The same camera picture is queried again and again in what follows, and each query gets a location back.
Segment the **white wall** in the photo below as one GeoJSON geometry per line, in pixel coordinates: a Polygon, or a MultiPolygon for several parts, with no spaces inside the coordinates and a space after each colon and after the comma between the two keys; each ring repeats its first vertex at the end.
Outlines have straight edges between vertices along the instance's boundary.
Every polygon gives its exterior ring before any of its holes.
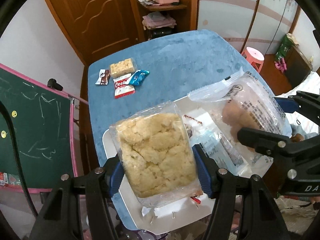
{"type": "Polygon", "coordinates": [[[28,0],[0,38],[0,63],[43,84],[55,78],[80,95],[83,64],[44,0],[28,0]]]}
{"type": "Polygon", "coordinates": [[[299,42],[299,49],[310,59],[313,56],[313,71],[316,71],[320,66],[320,48],[313,36],[312,31],[315,29],[312,22],[303,10],[301,10],[297,25],[293,31],[293,35],[299,42]]]}

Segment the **blue tablecloth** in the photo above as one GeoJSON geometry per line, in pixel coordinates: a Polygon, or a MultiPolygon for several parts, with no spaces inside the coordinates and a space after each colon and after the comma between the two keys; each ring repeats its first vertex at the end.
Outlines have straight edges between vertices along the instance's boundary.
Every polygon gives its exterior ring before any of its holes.
{"type": "MultiPolygon", "coordinates": [[[[256,70],[222,37],[212,31],[177,33],[143,42],[100,59],[89,67],[88,97],[94,143],[101,166],[106,162],[102,135],[109,126],[143,109],[182,98],[192,90],[237,72],[252,72],[269,89],[256,70]],[[136,93],[114,98],[114,83],[95,85],[100,69],[134,58],[139,69],[150,75],[136,93]]],[[[112,198],[123,224],[136,230],[119,193],[112,198]]]]}

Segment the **metal screw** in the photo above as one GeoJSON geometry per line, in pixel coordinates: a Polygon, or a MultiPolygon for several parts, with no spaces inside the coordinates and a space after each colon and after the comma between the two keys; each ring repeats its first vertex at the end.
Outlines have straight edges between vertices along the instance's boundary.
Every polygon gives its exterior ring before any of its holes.
{"type": "Polygon", "coordinates": [[[259,181],[259,180],[261,179],[260,176],[257,175],[257,174],[253,174],[253,175],[252,175],[252,178],[253,178],[255,181],[259,181]]]}
{"type": "Polygon", "coordinates": [[[228,171],[224,168],[220,168],[218,169],[218,172],[221,174],[221,175],[226,175],[228,173],[228,171]]]}
{"type": "Polygon", "coordinates": [[[284,141],[278,142],[278,146],[279,146],[280,148],[284,148],[284,147],[285,147],[285,142],[284,142],[284,141]]]}
{"type": "Polygon", "coordinates": [[[94,173],[95,173],[95,174],[103,173],[103,168],[102,168],[102,167],[95,168],[95,169],[94,169],[94,173]]]}
{"type": "Polygon", "coordinates": [[[297,177],[297,171],[295,169],[291,169],[288,171],[287,176],[289,179],[294,179],[297,177]]]}
{"type": "Polygon", "coordinates": [[[65,180],[67,180],[67,179],[69,179],[69,175],[68,175],[68,174],[63,174],[63,175],[61,176],[61,180],[65,181],[65,180]]]}

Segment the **pink plastic stool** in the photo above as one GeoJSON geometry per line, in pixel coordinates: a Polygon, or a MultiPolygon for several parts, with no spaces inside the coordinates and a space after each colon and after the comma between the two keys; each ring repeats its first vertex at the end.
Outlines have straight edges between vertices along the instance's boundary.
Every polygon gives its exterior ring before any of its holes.
{"type": "Polygon", "coordinates": [[[254,48],[246,47],[241,54],[260,73],[264,61],[262,53],[254,48]]]}

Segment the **snack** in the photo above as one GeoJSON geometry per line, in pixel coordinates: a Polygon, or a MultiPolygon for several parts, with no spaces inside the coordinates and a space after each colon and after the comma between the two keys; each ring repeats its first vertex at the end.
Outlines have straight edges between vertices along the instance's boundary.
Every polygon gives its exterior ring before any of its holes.
{"type": "Polygon", "coordinates": [[[96,85],[108,85],[110,79],[110,71],[106,69],[101,69],[99,72],[99,78],[96,85]]]}
{"type": "Polygon", "coordinates": [[[165,193],[197,179],[188,135],[178,114],[138,116],[117,123],[115,129],[125,173],[137,197],[165,193]]]}
{"type": "Polygon", "coordinates": [[[132,58],[125,59],[118,63],[110,65],[110,75],[112,78],[117,78],[125,74],[133,73],[136,71],[132,58]]]}
{"type": "Polygon", "coordinates": [[[131,74],[127,74],[127,75],[115,78],[113,80],[115,83],[115,98],[116,99],[135,93],[135,89],[133,86],[125,84],[126,80],[130,77],[131,77],[131,74]]]}
{"type": "Polygon", "coordinates": [[[142,82],[149,75],[148,70],[137,70],[127,81],[126,84],[133,86],[141,86],[142,82]]]}

